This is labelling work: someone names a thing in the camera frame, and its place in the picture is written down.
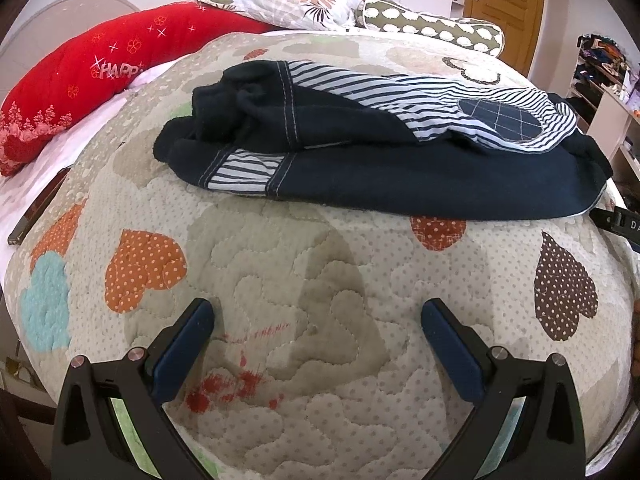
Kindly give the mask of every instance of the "black and white striped panel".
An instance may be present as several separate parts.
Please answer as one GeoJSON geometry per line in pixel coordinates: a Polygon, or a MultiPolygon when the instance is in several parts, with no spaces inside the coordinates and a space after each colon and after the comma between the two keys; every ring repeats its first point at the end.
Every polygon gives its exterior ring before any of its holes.
{"type": "Polygon", "coordinates": [[[213,174],[207,188],[244,195],[265,195],[267,183],[283,159],[284,156],[236,150],[213,174]]]}
{"type": "Polygon", "coordinates": [[[491,148],[546,152],[572,134],[577,125],[568,107],[556,109],[546,94],[535,88],[486,88],[437,76],[380,77],[309,61],[288,65],[294,84],[393,113],[422,140],[453,130],[491,148]],[[505,139],[462,111],[460,99],[469,98],[520,107],[540,122],[542,132],[533,139],[505,139]]]}

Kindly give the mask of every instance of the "quilted bedspread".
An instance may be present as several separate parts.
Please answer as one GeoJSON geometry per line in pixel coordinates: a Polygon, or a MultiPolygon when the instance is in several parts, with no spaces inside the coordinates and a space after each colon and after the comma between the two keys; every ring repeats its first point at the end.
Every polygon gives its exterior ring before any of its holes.
{"type": "Polygon", "coordinates": [[[152,156],[193,89],[243,60],[530,86],[498,59],[420,40],[231,34],[135,96],[8,270],[8,308],[49,393],[74,355],[121,358],[203,297],[214,335],[165,409],[220,479],[421,478],[470,412],[420,329],[440,297],[488,345],[567,357],[592,456],[628,399],[636,264],[624,240],[588,216],[465,222],[207,192],[152,156]]]}

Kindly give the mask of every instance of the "door frame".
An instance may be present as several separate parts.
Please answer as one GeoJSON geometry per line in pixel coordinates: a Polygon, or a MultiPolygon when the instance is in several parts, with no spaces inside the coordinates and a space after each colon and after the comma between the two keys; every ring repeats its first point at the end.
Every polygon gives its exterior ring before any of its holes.
{"type": "MultiPolygon", "coordinates": [[[[533,35],[531,37],[531,42],[529,43],[529,47],[527,49],[527,57],[525,60],[525,76],[529,76],[529,72],[531,70],[531,63],[533,62],[533,57],[536,53],[536,49],[538,48],[538,42],[540,41],[540,30],[542,28],[542,17],[545,11],[545,3],[546,0],[538,0],[538,6],[536,7],[536,23],[534,24],[533,35]]],[[[473,7],[474,0],[465,0],[465,8],[463,12],[463,16],[466,18],[471,18],[471,9],[473,7]]]]}

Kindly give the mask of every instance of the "red pillow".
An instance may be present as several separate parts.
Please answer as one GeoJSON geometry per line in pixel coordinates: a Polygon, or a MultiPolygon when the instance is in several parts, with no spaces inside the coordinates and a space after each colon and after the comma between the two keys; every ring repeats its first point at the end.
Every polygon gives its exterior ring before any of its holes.
{"type": "Polygon", "coordinates": [[[41,60],[0,112],[0,174],[16,173],[50,139],[122,92],[140,72],[197,52],[230,32],[275,27],[197,2],[179,2],[101,23],[41,60]]]}

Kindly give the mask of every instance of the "embroidered star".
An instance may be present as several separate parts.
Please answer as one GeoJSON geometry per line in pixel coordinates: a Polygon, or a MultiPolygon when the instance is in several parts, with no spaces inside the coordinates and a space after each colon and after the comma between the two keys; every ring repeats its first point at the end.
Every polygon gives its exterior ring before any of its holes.
{"type": "Polygon", "coordinates": [[[93,68],[94,66],[97,66],[98,68],[100,68],[100,63],[104,61],[104,58],[98,59],[98,56],[94,56],[94,59],[95,59],[95,63],[91,65],[91,68],[93,68]]]}

